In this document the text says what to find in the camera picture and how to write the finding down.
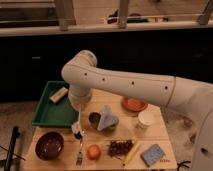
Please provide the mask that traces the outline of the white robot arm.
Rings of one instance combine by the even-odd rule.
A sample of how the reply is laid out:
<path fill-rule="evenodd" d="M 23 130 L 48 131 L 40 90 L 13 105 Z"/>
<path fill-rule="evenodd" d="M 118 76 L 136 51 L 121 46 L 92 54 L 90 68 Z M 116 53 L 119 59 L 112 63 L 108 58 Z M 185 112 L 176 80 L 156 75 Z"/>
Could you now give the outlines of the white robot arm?
<path fill-rule="evenodd" d="M 87 103 L 99 89 L 143 100 L 181 114 L 190 114 L 197 135 L 190 171 L 213 171 L 213 84 L 175 76 L 104 70 L 97 58 L 82 50 L 61 71 L 73 106 Z"/>

